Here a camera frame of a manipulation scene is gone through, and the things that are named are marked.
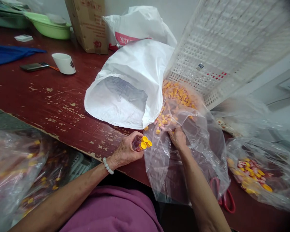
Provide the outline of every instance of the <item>hand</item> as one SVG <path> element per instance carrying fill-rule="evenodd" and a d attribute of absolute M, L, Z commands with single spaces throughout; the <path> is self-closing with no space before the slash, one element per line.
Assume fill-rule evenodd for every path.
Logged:
<path fill-rule="evenodd" d="M 134 131 L 129 136 L 123 138 L 114 154 L 107 158 L 107 163 L 112 170 L 142 158 L 144 151 L 137 152 L 132 149 L 132 141 L 136 136 L 143 137 L 140 132 Z"/>
<path fill-rule="evenodd" d="M 178 150 L 182 150 L 188 147 L 186 145 L 186 135 L 181 130 L 181 127 L 175 128 L 174 133 L 171 130 L 169 130 L 168 133 L 171 137 L 172 143 Z"/>

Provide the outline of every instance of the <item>green bowl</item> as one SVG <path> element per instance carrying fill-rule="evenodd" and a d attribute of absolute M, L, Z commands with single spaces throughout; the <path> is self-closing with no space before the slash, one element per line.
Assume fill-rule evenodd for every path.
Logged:
<path fill-rule="evenodd" d="M 32 22 L 38 32 L 40 32 L 42 35 L 53 39 L 70 39 L 71 24 L 54 24 L 48 19 L 46 15 L 43 14 L 25 12 L 24 15 Z"/>

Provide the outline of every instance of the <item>pink shirt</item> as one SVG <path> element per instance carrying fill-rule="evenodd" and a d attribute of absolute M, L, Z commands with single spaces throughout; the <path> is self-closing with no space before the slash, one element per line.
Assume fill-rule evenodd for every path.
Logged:
<path fill-rule="evenodd" d="M 151 200 L 138 190 L 96 187 L 60 232 L 162 232 Z"/>

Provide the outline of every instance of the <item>red tabletop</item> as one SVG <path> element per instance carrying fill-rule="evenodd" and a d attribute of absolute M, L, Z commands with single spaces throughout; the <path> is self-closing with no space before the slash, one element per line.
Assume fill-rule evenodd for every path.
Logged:
<path fill-rule="evenodd" d="M 34 40 L 18 42 L 15 36 L 29 34 Z M 132 130 L 112 126 L 90 116 L 84 108 L 87 88 L 108 59 L 108 55 L 86 53 L 75 39 L 61 41 L 40 35 L 36 30 L 0 28 L 0 45 L 35 47 L 47 53 L 0 66 L 0 109 L 95 159 L 110 156 L 121 138 Z M 76 74 L 63 75 L 53 69 L 27 73 L 20 65 L 46 62 L 55 66 L 53 53 L 72 57 Z M 126 175 L 150 186 L 144 159 L 120 168 Z M 229 225 L 240 232 L 274 231 L 290 216 L 272 206 L 258 203 L 231 177 L 230 191 L 236 213 L 223 212 Z"/>

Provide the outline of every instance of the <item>mobile phone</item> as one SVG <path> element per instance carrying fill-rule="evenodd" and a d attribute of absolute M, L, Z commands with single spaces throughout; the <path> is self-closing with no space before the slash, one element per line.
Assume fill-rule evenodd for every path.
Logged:
<path fill-rule="evenodd" d="M 49 68 L 49 64 L 42 62 L 42 63 L 21 65 L 20 67 L 22 70 L 26 72 L 33 72 L 33 71 Z"/>

